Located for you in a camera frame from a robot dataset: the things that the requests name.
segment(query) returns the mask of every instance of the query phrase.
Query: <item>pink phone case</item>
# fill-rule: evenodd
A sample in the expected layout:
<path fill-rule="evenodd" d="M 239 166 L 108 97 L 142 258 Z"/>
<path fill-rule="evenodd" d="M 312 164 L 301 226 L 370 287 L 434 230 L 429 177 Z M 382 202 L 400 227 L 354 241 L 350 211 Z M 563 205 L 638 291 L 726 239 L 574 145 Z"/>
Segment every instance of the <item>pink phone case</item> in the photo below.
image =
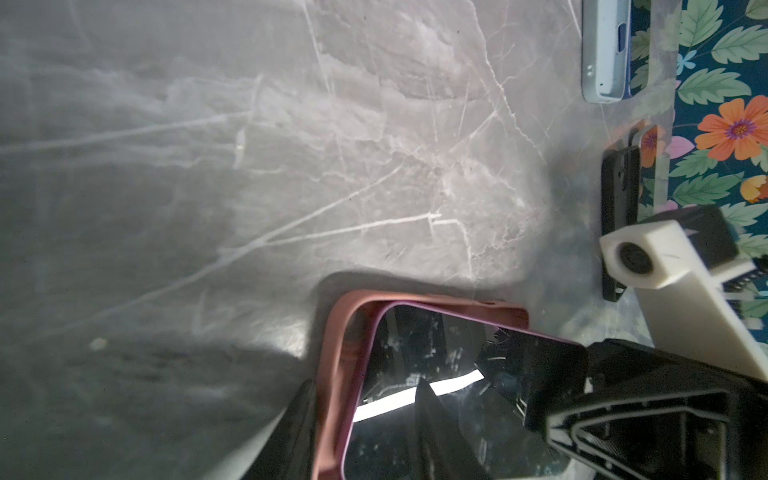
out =
<path fill-rule="evenodd" d="M 386 311 L 396 305 L 420 306 L 509 329 L 528 328 L 528 312 L 506 302 L 375 290 L 355 290 L 342 296 L 331 309 L 326 324 L 316 377 L 318 413 L 313 479 L 343 478 L 344 455 L 372 340 Z M 366 334 L 362 339 L 345 341 L 349 321 L 358 311 L 365 316 Z"/>

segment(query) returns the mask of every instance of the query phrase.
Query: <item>cracked phone screen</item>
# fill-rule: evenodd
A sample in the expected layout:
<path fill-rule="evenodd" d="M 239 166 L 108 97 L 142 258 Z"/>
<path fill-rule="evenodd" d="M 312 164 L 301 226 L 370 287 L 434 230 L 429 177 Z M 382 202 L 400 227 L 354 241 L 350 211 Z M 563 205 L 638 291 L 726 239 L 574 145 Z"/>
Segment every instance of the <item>cracked phone screen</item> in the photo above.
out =
<path fill-rule="evenodd" d="M 416 437 L 413 394 L 432 385 L 475 457 L 493 478 L 558 475 L 568 457 L 529 432 L 516 405 L 478 371 L 483 347 L 499 330 L 415 306 L 386 313 L 373 339 L 344 460 L 346 480 L 412 476 Z"/>

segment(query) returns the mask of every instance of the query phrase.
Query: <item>orange flower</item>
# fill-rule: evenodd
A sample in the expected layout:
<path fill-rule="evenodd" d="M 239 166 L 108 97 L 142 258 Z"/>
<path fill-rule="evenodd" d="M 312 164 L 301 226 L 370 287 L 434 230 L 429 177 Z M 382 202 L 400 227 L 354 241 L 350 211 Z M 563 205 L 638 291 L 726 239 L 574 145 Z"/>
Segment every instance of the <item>orange flower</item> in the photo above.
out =
<path fill-rule="evenodd" d="M 737 160 L 760 155 L 760 145 L 768 145 L 768 98 L 757 95 L 744 108 L 744 99 L 727 101 L 719 108 L 719 117 L 709 114 L 699 130 L 709 133 L 696 137 L 699 150 L 712 148 L 707 155 L 718 161 L 727 160 L 736 151 Z"/>
<path fill-rule="evenodd" d="M 643 134 L 640 139 L 640 165 L 646 168 L 654 166 L 657 150 L 664 151 L 667 147 L 663 141 L 659 140 L 665 133 L 662 127 L 656 125 Z"/>
<path fill-rule="evenodd" d="M 763 198 L 768 198 L 768 183 L 765 175 L 747 178 L 741 184 L 741 196 L 751 204 L 756 204 Z"/>

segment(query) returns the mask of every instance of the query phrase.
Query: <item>pink petal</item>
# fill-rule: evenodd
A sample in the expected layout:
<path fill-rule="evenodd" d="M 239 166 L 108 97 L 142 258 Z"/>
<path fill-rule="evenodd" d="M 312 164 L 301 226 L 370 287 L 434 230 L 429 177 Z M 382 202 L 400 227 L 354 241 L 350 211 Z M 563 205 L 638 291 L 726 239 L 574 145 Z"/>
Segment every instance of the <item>pink petal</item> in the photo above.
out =
<path fill-rule="evenodd" d="M 670 158 L 679 158 L 694 149 L 694 144 L 683 137 L 672 137 L 669 147 L 665 150 Z"/>
<path fill-rule="evenodd" d="M 674 200 L 667 200 L 661 207 L 654 208 L 654 213 L 660 214 L 661 212 L 668 212 L 669 210 L 677 210 L 678 207 L 680 207 L 680 205 L 676 204 Z"/>

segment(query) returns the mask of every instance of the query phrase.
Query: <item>marble countertop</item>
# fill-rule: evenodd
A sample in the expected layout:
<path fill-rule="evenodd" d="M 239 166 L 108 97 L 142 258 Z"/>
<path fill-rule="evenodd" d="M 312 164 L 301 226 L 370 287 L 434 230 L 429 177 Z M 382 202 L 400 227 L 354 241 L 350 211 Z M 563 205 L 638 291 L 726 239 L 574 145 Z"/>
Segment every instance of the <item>marble countertop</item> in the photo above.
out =
<path fill-rule="evenodd" d="M 356 288 L 647 343 L 634 295 L 600 294 L 601 156 L 671 124 L 676 6 L 649 87 L 600 106 L 578 0 L 7 5 L 0 469 L 202 477 Z"/>

